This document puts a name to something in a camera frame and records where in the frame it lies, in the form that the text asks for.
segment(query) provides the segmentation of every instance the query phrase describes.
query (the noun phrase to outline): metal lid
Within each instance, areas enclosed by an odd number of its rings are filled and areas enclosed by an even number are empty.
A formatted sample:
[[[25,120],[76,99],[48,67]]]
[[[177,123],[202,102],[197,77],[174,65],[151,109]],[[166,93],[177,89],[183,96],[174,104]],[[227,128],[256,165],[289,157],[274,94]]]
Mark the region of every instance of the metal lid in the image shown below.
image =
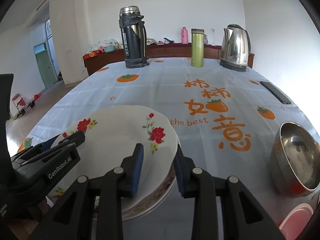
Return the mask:
[[[204,34],[204,30],[203,29],[191,29],[191,33]]]
[[[228,27],[233,27],[233,28],[238,28],[238,29],[241,29],[241,30],[244,30],[244,28],[242,28],[240,25],[238,24],[229,24]]]
[[[140,11],[138,6],[131,5],[131,6],[126,6],[120,9],[120,16],[124,13],[128,12],[134,12],[134,11]]]

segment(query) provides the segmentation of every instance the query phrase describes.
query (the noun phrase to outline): red object on floor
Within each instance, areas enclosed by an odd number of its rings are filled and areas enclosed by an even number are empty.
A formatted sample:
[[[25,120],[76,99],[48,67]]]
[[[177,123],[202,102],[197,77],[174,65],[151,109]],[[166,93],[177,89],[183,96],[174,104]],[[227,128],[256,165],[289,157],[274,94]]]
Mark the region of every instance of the red object on floor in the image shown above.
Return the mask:
[[[36,101],[40,96],[42,96],[42,94],[36,94],[36,95],[35,95],[35,101]]]

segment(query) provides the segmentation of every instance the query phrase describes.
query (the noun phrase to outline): green tumbler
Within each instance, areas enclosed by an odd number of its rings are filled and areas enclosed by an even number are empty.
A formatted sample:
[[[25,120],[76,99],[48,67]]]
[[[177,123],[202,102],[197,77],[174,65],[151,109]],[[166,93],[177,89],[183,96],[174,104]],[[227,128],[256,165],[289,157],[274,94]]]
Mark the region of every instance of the green tumbler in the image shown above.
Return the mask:
[[[204,30],[191,29],[191,66],[203,67]]]

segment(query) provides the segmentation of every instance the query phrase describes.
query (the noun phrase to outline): floral plate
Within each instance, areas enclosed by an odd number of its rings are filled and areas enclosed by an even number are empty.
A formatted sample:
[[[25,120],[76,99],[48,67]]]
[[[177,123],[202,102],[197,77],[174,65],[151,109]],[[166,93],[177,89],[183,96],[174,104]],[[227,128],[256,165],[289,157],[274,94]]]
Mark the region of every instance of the floral plate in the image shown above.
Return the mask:
[[[137,143],[144,147],[138,192],[132,199],[122,199],[123,215],[130,212],[137,214],[132,208],[146,197],[151,197],[159,188],[164,193],[161,185],[168,176],[172,177],[169,171],[179,141],[164,115],[145,106],[116,106],[99,110],[71,125],[57,137],[52,147],[63,137],[78,130],[85,132],[85,142],[77,148],[81,160],[48,194],[53,202],[60,198],[79,176],[86,175],[89,179],[100,177],[120,166],[123,158],[132,155]]]

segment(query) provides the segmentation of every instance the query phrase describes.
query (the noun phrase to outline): table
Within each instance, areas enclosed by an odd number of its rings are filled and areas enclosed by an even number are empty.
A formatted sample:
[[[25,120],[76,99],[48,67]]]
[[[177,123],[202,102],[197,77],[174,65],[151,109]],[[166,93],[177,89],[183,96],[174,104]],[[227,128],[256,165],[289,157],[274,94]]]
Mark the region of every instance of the table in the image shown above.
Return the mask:
[[[228,70],[215,59],[204,59],[203,68],[191,67],[188,58],[148,61],[149,66],[135,69],[126,68],[124,62],[109,64],[81,82],[33,128],[28,135],[32,145],[98,109],[148,106],[170,120],[185,156],[213,176],[239,177],[275,222],[303,202],[315,209],[318,192],[298,199],[283,197],[268,172],[282,122],[295,121],[320,141],[297,105],[281,104],[259,83],[267,80],[250,68],[245,73]],[[180,197],[175,185],[156,210],[124,222],[124,238],[190,239],[193,205],[193,200]]]

